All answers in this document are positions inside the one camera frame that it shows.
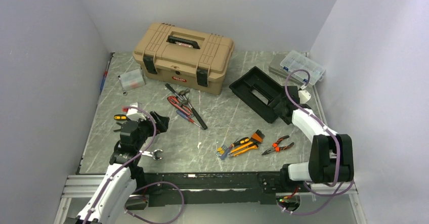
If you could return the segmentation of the black tool tray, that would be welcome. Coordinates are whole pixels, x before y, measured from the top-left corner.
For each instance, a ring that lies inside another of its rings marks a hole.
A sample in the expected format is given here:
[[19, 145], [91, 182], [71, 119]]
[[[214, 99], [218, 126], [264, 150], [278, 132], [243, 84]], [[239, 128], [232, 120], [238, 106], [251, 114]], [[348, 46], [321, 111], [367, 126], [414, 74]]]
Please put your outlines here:
[[270, 103], [283, 88], [257, 66], [229, 85], [229, 89], [267, 123], [279, 118]]

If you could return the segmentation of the tan plastic toolbox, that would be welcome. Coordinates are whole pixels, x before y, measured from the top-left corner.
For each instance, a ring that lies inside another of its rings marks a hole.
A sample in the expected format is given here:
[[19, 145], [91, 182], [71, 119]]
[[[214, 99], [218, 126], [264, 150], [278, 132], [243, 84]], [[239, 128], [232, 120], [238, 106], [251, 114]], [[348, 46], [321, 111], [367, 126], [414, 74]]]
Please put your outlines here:
[[222, 35], [152, 23], [133, 57], [150, 79], [218, 95], [234, 47]]

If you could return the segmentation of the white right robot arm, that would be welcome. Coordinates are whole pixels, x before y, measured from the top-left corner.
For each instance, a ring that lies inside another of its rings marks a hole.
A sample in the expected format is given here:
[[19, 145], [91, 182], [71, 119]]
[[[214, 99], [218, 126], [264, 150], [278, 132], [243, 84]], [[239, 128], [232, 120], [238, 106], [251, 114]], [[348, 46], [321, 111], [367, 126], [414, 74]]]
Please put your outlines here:
[[312, 143], [308, 161], [283, 165], [278, 179], [281, 189], [291, 191], [298, 182], [336, 185], [354, 179], [351, 137], [330, 129], [308, 105], [300, 103], [297, 86], [285, 87], [274, 111]]

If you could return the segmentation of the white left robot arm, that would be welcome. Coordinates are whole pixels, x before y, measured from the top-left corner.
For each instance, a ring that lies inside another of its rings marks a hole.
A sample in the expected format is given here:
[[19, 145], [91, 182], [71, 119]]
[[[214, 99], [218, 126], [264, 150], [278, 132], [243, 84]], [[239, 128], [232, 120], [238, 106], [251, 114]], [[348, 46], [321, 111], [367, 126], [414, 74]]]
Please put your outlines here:
[[141, 148], [148, 138], [153, 140], [167, 132], [169, 121], [169, 117], [151, 111], [144, 118], [127, 119], [121, 123], [119, 140], [101, 183], [76, 217], [68, 217], [64, 222], [115, 223], [130, 195], [142, 192], [146, 185], [143, 168], [138, 166], [141, 157], [162, 159], [161, 149], [150, 152]]

